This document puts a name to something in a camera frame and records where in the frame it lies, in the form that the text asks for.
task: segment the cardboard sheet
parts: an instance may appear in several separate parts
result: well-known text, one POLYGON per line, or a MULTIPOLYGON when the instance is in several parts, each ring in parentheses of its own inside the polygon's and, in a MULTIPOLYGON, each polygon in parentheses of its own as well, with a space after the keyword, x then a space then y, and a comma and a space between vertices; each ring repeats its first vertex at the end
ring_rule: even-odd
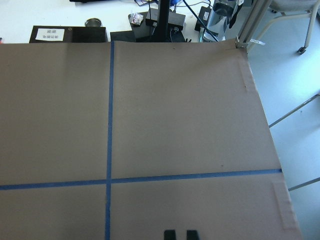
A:
POLYGON ((0 46, 0 185, 106 179, 110 46, 0 46))
POLYGON ((293 216, 286 217, 295 224, 283 227, 274 182, 283 175, 114 184, 111 239, 163 240, 165 230, 176 230, 185 240, 197 230, 201 240, 301 240, 293 216))
POLYGON ((234 40, 116 42, 114 56, 113 178, 280 168, 234 40))
POLYGON ((0 191, 0 239, 102 240, 105 185, 0 191))
POLYGON ((0 239, 302 239, 233 40, 0 55, 0 239))

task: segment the white label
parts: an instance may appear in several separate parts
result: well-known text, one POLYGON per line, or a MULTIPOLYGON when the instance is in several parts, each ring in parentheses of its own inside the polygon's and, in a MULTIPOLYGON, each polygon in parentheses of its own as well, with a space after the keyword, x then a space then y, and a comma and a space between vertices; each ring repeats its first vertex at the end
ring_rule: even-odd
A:
POLYGON ((265 42, 263 42, 263 41, 258 41, 258 40, 254 40, 254 39, 251 39, 250 42, 251 42, 251 43, 254 43, 254 44, 260 44, 260 45, 262 45, 262 46, 266 45, 265 42))
POLYGON ((209 12, 208 12, 208 11, 205 11, 205 12, 204 12, 204 15, 203 15, 203 20, 207 21, 207 20, 208 20, 208 17, 209 17, 209 12))
POLYGON ((35 39, 42 41, 63 41, 64 34, 64 29, 39 28, 35 39))

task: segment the chair wheel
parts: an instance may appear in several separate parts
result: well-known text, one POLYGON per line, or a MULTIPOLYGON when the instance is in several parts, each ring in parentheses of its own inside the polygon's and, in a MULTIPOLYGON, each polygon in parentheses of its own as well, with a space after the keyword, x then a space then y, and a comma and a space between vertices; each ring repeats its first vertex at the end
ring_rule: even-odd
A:
POLYGON ((302 46, 302 47, 300 47, 299 50, 296 51, 296 52, 297 52, 297 53, 300 53, 300 54, 304 54, 304 53, 306 52, 306 50, 307 50, 307 48, 304 47, 304 46, 302 46))

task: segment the chair leg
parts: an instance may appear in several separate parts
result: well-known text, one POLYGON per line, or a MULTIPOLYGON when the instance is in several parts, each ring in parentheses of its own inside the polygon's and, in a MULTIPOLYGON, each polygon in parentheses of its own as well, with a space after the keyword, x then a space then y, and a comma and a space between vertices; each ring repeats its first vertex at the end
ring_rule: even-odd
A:
POLYGON ((315 25, 319 6, 320 6, 320 1, 318 0, 312 9, 312 13, 311 13, 310 21, 309 21, 309 26, 308 26, 308 31, 307 31, 306 38, 305 38, 304 48, 309 47, 311 33, 312 33, 312 29, 314 28, 314 25, 315 25))
MULTIPOLYGON (((293 14, 293 15, 284 15, 284 13, 281 13, 281 16, 277 16, 274 19, 270 20, 267 25, 264 27, 264 29, 259 33, 259 35, 255 38, 256 40, 260 40, 262 36, 267 32, 267 30, 271 27, 272 24, 282 21, 282 20, 290 20, 290 19, 300 19, 300 18, 310 18, 311 13, 303 13, 303 14, 293 14)), ((251 51, 255 43, 251 43, 250 46, 247 48, 247 51, 251 51)))

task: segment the paper sign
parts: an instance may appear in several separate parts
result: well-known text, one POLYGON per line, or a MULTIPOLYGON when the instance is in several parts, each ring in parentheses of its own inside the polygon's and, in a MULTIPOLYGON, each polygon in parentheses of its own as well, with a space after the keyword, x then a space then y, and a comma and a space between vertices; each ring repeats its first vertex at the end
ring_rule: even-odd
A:
POLYGON ((203 15, 203 20, 208 21, 208 18, 209 18, 209 12, 205 11, 203 15))
POLYGON ((64 29, 39 28, 35 39, 42 41, 63 41, 64 34, 64 29))

